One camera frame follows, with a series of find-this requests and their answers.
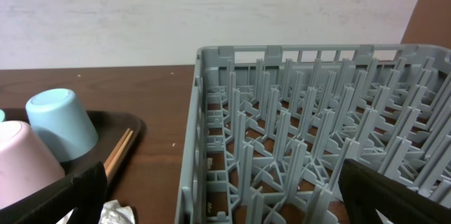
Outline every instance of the plastic cup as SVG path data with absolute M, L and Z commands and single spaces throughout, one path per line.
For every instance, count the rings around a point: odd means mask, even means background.
M 4 111 L 0 110 L 0 122 L 3 122 L 6 120 L 6 114 Z
M 32 129 L 59 162 L 86 154 L 99 137 L 74 91 L 51 89 L 28 100 L 26 105 Z
M 0 123 L 0 209 L 61 178 L 64 169 L 27 123 Z

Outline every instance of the brown table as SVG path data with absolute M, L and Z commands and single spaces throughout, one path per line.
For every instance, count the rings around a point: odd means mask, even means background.
M 147 124 L 112 199 L 135 208 L 139 224 L 172 223 L 194 66 L 0 70 L 0 107 L 24 108 L 33 95 L 74 90 L 86 109 L 125 111 Z

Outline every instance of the wooden chopstick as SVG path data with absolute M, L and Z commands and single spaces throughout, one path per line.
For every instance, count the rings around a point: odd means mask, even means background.
M 113 167 L 116 165 L 116 163 L 118 162 L 119 157 L 121 157 L 122 152 L 124 152 L 125 147 L 127 146 L 128 142 L 130 141 L 130 138 L 133 135 L 133 131 L 131 130 L 128 133 L 128 136 L 125 138 L 124 142 L 122 143 L 121 147 L 119 148 L 119 150 L 116 152 L 116 154 L 114 155 L 114 157 L 111 159 L 110 164 L 108 165 L 108 167 L 106 167 L 106 177 L 108 178 L 108 180 L 111 179 L 111 171 L 113 170 Z
M 107 160 L 104 163 L 104 167 L 105 170 L 108 168 L 108 166 L 111 163 L 111 160 L 113 160 L 113 157 L 116 155 L 116 153 L 118 152 L 118 150 L 120 149 L 120 147 L 122 146 L 122 143 L 124 142 L 125 138 L 127 137 L 128 133 L 130 131 L 130 128 L 128 128 L 125 132 L 124 135 L 122 135 L 121 139 L 118 141 L 118 143 L 116 144 L 116 146 L 114 147 L 113 151 L 110 153 L 110 156 L 108 156 Z

